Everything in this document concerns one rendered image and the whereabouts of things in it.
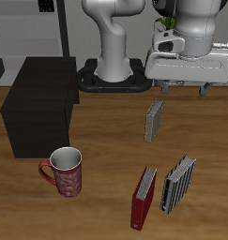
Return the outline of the grey book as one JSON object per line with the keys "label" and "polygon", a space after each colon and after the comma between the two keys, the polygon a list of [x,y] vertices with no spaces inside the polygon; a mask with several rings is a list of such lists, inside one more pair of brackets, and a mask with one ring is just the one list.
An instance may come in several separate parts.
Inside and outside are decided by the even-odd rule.
{"label": "grey book", "polygon": [[155,100],[145,115],[144,140],[151,143],[160,128],[162,101]]}

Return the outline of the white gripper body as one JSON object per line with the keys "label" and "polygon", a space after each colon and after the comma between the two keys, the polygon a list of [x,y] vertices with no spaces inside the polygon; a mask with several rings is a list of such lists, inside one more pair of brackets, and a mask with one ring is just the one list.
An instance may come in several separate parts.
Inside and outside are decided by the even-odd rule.
{"label": "white gripper body", "polygon": [[228,43],[214,43],[209,54],[184,59],[178,53],[149,50],[145,76],[154,80],[228,83]]}

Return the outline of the black and white striped book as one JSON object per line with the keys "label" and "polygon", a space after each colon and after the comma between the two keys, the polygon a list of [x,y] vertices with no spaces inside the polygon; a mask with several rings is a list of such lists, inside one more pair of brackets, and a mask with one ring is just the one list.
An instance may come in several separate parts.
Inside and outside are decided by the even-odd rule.
{"label": "black and white striped book", "polygon": [[188,192],[196,160],[185,155],[165,176],[160,209],[169,214]]}

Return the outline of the dark brown desk caddy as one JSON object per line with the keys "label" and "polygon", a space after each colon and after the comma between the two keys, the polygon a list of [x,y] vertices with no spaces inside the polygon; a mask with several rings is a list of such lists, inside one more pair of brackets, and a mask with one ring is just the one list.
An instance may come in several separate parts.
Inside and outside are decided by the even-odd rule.
{"label": "dark brown desk caddy", "polygon": [[47,158],[68,146],[78,104],[74,57],[28,57],[0,109],[16,158]]}

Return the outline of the red book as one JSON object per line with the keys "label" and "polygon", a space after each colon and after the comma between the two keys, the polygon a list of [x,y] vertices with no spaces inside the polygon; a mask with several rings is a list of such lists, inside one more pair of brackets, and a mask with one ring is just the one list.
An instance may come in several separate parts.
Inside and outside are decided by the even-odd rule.
{"label": "red book", "polygon": [[153,200],[157,171],[144,168],[139,183],[132,195],[130,227],[140,231]]}

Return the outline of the green pot plant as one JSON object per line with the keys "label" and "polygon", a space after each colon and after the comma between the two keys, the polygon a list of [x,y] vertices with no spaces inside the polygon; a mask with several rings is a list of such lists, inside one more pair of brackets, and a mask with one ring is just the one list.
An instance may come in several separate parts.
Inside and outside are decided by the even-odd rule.
{"label": "green pot plant", "polygon": [[[157,27],[157,23],[160,23],[162,26],[162,29],[159,29]],[[173,17],[162,17],[162,18],[157,18],[153,24],[154,29],[158,30],[159,32],[161,31],[168,31],[171,30],[175,27],[175,19]]]}

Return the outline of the red patterned mug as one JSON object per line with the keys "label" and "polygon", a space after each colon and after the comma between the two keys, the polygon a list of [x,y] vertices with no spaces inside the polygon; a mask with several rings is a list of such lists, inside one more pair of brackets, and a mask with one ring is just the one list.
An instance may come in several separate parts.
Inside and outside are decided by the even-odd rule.
{"label": "red patterned mug", "polygon": [[61,196],[75,197],[82,189],[82,154],[73,147],[58,148],[49,160],[39,163],[38,172]]}

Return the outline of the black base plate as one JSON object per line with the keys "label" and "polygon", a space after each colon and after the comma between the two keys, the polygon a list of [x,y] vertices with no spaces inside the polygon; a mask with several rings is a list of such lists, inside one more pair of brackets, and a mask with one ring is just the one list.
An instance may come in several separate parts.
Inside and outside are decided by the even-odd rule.
{"label": "black base plate", "polygon": [[152,86],[152,80],[144,75],[142,61],[130,59],[133,74],[123,82],[105,82],[94,74],[97,59],[88,59],[83,68],[77,73],[78,88],[86,93],[141,93]]}

